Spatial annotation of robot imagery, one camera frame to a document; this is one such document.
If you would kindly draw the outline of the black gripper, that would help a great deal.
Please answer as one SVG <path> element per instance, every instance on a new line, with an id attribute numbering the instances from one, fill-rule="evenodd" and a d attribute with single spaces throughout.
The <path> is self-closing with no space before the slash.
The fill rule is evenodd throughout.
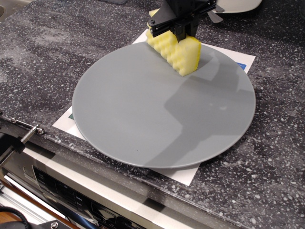
<path id="1" fill-rule="evenodd" d="M 215 0 L 164 0 L 148 25 L 153 37 L 171 31 L 180 42 L 186 34 L 195 37 L 200 17 L 215 8 Z"/>

